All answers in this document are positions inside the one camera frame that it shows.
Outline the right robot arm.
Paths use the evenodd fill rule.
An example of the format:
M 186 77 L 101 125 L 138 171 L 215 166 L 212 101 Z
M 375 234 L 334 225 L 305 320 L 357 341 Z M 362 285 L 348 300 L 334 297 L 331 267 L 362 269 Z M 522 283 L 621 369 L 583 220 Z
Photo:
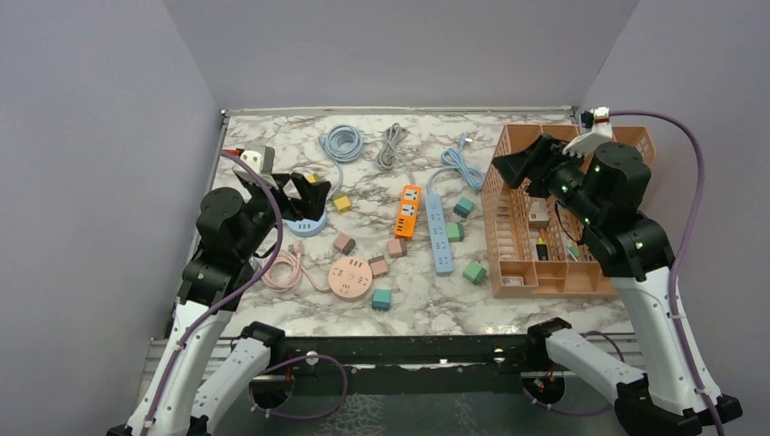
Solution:
M 639 209 L 651 177 L 641 153 L 614 141 L 581 153 L 542 134 L 492 163 L 506 186 L 553 198 L 582 222 L 580 243 L 625 305 L 645 366 L 625 364 L 559 318 L 528 329 L 526 362 L 574 372 L 629 435 L 698 435 L 740 418 L 739 400 L 716 385 L 693 340 L 666 232 Z

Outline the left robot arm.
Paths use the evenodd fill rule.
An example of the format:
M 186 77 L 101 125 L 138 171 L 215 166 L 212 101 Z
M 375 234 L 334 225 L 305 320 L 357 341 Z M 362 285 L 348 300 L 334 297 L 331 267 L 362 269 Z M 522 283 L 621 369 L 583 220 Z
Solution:
M 204 375 L 242 293 L 262 276 L 260 244 L 283 221 L 321 218 L 331 183 L 311 183 L 300 173 L 273 174 L 265 186 L 239 180 L 250 200 L 231 187 L 203 197 L 196 221 L 201 240 L 183 269 L 160 366 L 128 422 L 109 434 L 211 435 L 251 378 L 284 364 L 284 332 L 256 322 L 215 373 Z

